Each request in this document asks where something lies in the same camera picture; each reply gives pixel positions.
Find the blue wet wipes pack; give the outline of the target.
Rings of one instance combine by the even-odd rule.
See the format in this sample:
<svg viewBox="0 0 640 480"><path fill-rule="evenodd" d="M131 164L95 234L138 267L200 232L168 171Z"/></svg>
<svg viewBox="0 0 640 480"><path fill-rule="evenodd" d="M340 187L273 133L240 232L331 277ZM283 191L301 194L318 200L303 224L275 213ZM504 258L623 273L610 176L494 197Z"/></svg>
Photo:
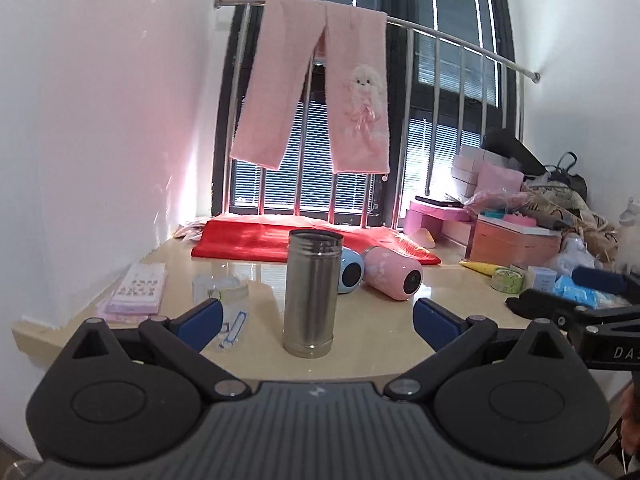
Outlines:
<svg viewBox="0 0 640 480"><path fill-rule="evenodd" d="M611 301L604 292L579 286L568 275L561 275L552 287L552 294L591 310L611 307Z"/></svg>

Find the red cloth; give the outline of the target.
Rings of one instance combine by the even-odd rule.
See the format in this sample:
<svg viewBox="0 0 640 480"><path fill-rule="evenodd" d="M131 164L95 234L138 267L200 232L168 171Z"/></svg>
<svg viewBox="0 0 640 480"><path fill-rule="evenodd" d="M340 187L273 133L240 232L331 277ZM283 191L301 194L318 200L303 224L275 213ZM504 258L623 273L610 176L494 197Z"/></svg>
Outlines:
<svg viewBox="0 0 640 480"><path fill-rule="evenodd" d="M326 220L286 214L222 214L210 219L191 256L284 263L288 260L290 238L296 235L322 248L347 247L354 252L364 252L371 247L383 247L413 258L422 266L440 263L430 250L386 226L340 226Z"/></svg>

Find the salmon pink box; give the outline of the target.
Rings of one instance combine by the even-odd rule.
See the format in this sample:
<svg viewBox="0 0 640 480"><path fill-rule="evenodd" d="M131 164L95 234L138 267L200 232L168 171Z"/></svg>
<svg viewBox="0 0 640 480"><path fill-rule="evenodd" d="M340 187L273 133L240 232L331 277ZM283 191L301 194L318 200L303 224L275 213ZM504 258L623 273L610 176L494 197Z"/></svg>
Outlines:
<svg viewBox="0 0 640 480"><path fill-rule="evenodd" d="M480 216L466 258L524 269L542 266L560 252L561 240L558 231Z"/></svg>

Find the black bag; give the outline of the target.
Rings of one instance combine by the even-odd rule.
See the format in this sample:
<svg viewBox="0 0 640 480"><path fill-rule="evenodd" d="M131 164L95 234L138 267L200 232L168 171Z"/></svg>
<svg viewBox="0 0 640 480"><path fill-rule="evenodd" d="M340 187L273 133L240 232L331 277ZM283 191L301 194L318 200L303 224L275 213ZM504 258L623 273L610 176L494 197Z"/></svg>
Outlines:
<svg viewBox="0 0 640 480"><path fill-rule="evenodd" d="M588 200L587 181L580 174L575 174L573 168L577 165L578 156L572 152L565 152L555 165L548 165L548 180L550 185L564 184L576 192L585 202Z"/></svg>

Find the pink folded cloth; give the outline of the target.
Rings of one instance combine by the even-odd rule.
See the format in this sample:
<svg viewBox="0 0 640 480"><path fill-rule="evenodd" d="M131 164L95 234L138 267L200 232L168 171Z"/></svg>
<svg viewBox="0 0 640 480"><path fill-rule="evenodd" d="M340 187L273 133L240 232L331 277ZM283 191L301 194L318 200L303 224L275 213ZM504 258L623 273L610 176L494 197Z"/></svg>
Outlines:
<svg viewBox="0 0 640 480"><path fill-rule="evenodd" d="M521 191L524 174L521 171L482 162L477 175L474 195L503 193L512 195Z"/></svg>

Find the small white bee box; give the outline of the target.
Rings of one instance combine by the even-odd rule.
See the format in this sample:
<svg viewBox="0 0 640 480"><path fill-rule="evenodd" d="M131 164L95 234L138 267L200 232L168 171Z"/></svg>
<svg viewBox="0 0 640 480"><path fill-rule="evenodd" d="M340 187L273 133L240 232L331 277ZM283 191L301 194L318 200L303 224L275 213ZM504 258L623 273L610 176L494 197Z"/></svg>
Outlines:
<svg viewBox="0 0 640 480"><path fill-rule="evenodd" d="M551 294L557 278L558 274L556 274L555 270L544 266L529 266L525 271L524 288Z"/></svg>

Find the small label card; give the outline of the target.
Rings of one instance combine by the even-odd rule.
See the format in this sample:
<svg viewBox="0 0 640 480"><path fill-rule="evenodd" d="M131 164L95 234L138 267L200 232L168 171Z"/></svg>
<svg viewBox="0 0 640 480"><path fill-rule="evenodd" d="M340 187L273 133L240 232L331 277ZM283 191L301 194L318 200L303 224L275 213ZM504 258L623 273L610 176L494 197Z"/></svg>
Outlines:
<svg viewBox="0 0 640 480"><path fill-rule="evenodd" d="M244 310L234 311L224 316L224 322L218 334L217 348L228 350L233 347L239 339L240 333L247 320L247 312Z"/></svg>

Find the pink thermos cup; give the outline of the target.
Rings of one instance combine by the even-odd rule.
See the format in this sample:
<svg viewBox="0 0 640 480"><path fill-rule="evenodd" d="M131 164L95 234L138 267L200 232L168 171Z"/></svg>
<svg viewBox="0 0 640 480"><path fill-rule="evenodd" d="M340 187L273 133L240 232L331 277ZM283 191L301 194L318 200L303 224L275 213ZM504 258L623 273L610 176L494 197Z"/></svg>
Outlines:
<svg viewBox="0 0 640 480"><path fill-rule="evenodd" d="M393 300L409 299L422 285L422 266L416 259L384 247L371 247L362 258L363 281Z"/></svg>

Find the blue thermos cup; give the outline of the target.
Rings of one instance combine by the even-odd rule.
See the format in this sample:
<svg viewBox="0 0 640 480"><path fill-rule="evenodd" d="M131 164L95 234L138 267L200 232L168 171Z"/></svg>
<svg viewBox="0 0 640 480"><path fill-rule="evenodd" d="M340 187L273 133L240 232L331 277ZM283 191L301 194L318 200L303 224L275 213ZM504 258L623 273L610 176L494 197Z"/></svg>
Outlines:
<svg viewBox="0 0 640 480"><path fill-rule="evenodd" d="M338 293L346 295L356 289L363 278L364 262L359 252L343 247L341 271L338 277Z"/></svg>

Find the yellow tube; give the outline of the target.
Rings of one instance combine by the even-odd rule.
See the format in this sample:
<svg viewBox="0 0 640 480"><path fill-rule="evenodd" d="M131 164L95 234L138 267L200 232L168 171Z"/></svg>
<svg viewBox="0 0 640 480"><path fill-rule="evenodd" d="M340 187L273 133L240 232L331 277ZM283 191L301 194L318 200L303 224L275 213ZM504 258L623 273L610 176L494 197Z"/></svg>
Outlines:
<svg viewBox="0 0 640 480"><path fill-rule="evenodd" d="M501 266L498 264L487 263L487 262L479 262L479 261L471 261L471 260L462 260L459 262L462 268L471 270L473 272L483 274L485 276L489 276L490 278L499 270Z"/></svg>

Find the green tape roll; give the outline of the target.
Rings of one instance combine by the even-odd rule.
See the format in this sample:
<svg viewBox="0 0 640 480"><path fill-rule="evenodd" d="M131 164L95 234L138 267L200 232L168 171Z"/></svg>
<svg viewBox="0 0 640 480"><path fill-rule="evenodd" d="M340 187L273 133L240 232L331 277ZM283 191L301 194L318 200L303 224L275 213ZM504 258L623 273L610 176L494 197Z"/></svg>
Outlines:
<svg viewBox="0 0 640 480"><path fill-rule="evenodd" d="M525 275L520 270L510 268L498 268L492 274L490 286L497 292L507 295L518 295L525 281Z"/></svg>

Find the pink sticker sheet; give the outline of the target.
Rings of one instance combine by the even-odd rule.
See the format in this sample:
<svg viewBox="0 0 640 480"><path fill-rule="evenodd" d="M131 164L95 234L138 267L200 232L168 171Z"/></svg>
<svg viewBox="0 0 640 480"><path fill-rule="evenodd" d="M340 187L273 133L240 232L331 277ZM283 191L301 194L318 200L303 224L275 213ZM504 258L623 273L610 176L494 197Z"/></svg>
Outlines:
<svg viewBox="0 0 640 480"><path fill-rule="evenodd" d="M108 322L137 323L160 312L167 270L165 263L130 266L96 313Z"/></svg>

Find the stainless steel cup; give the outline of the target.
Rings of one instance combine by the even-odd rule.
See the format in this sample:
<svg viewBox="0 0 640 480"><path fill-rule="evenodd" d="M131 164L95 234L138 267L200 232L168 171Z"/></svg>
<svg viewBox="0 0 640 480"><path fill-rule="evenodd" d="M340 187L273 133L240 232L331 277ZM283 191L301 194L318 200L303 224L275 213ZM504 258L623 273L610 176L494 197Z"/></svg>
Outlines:
<svg viewBox="0 0 640 480"><path fill-rule="evenodd" d="M290 232L282 344L293 356L317 359L331 350L342 241L326 230Z"/></svg>

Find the black window frame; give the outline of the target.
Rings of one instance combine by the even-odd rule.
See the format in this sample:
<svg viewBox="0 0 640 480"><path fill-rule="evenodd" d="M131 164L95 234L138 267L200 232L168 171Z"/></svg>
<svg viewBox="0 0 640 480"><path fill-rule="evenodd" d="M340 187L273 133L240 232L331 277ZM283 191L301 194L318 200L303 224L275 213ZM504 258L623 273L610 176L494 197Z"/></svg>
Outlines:
<svg viewBox="0 0 640 480"><path fill-rule="evenodd" d="M388 226L515 125L508 0L238 0L218 102L215 214Z"/></svg>

